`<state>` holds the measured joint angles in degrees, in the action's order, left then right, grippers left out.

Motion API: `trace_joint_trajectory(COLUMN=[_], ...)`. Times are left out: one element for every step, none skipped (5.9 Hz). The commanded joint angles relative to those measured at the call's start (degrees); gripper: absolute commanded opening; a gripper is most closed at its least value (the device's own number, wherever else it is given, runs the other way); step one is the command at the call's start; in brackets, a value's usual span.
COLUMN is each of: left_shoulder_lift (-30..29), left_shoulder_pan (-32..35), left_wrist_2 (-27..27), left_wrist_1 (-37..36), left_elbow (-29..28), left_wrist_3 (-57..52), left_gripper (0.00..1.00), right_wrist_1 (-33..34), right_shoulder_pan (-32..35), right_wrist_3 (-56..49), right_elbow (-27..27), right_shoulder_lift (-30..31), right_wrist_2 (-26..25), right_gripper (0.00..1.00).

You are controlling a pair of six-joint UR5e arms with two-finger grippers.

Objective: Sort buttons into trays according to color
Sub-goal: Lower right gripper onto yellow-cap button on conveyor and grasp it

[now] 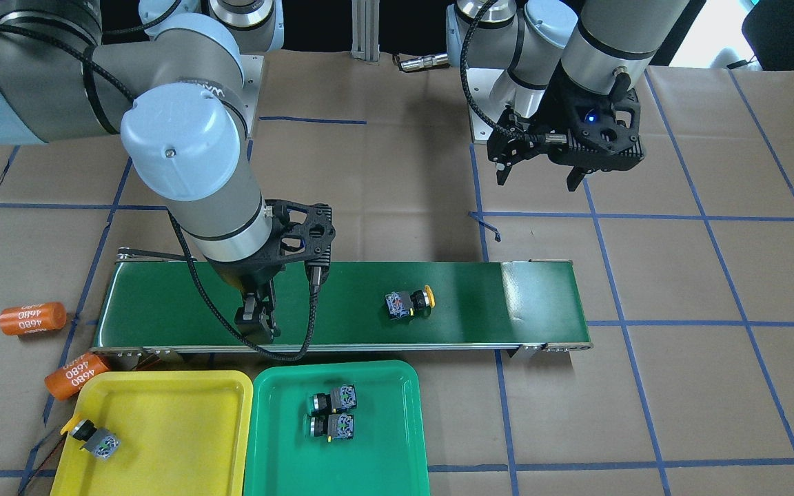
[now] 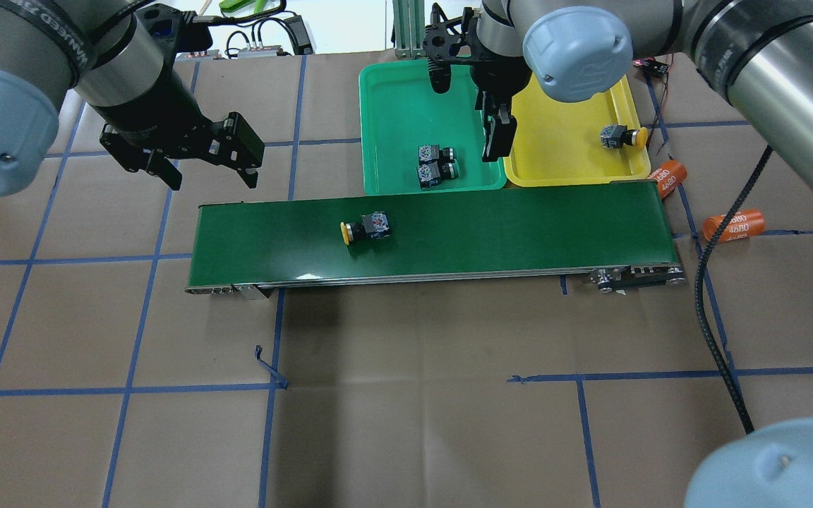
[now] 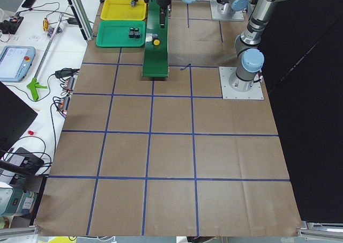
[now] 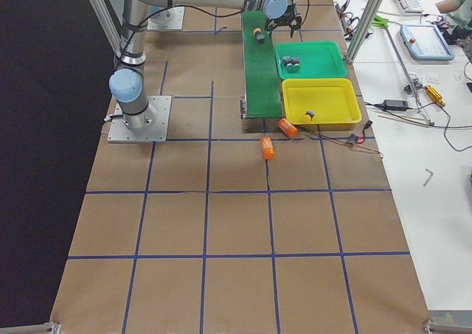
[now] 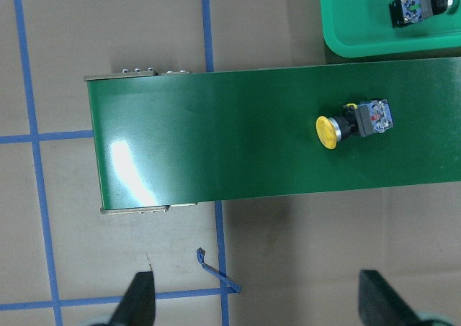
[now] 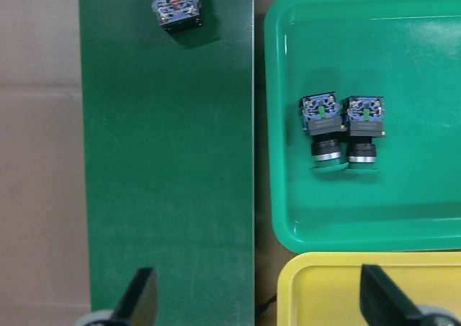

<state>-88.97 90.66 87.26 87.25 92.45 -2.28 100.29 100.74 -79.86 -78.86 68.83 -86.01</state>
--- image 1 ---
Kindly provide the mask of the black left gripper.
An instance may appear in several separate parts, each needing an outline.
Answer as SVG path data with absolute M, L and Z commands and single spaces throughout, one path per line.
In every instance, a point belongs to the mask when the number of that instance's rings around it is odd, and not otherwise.
M 540 138 L 565 137 L 564 143 L 535 142 L 492 132 L 487 141 L 488 159 L 496 164 L 496 182 L 504 186 L 511 168 L 520 161 L 546 154 L 552 163 L 571 167 L 565 179 L 575 192 L 591 172 L 627 172 L 644 160 L 640 138 L 640 103 L 631 88 L 629 73 L 612 70 L 605 94 L 596 94 L 572 81 L 561 65 L 532 117 L 523 121 L 504 110 L 498 124 L 507 131 Z

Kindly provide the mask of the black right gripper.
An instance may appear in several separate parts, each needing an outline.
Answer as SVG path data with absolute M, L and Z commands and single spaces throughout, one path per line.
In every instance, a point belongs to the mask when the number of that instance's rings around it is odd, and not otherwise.
M 258 345 L 281 335 L 274 317 L 273 282 L 287 264 L 305 264 L 309 282 L 321 286 L 328 277 L 335 239 L 333 207 L 269 200 L 253 223 L 229 238 L 204 242 L 204 255 L 226 283 L 243 295 L 234 315 L 241 336 Z

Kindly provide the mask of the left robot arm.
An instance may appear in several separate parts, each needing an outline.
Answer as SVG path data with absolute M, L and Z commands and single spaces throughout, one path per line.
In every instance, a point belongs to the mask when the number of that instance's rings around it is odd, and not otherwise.
M 521 161 L 569 167 L 570 192 L 590 174 L 627 172 L 646 156 L 635 90 L 686 10 L 684 1 L 454 1 L 447 56 L 487 157 L 504 185 Z

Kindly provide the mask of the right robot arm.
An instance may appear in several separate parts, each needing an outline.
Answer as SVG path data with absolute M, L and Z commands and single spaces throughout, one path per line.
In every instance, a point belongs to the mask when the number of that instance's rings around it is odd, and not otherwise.
M 283 46 L 278 1 L 195 1 L 168 13 L 148 40 L 102 43 L 98 1 L 0 3 L 0 144 L 119 135 L 141 180 L 242 296 L 227 329 L 248 345 L 280 335 L 274 277 L 303 260 L 322 285 L 334 239 L 331 208 L 262 194 L 247 157 L 251 107 L 243 59 Z

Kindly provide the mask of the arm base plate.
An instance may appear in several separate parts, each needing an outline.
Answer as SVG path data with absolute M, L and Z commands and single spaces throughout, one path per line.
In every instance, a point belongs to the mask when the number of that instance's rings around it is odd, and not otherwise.
M 258 102 L 264 81 L 265 64 L 265 57 L 262 54 L 241 54 L 241 66 L 245 81 L 239 96 L 243 104 L 242 115 L 245 117 L 248 138 L 253 136 L 258 116 Z
M 467 69 L 467 82 L 474 101 L 491 121 L 498 121 L 508 105 L 513 105 L 516 85 L 507 70 L 495 68 Z M 469 109 L 472 143 L 484 145 L 491 136 L 491 126 L 486 125 L 476 113 Z

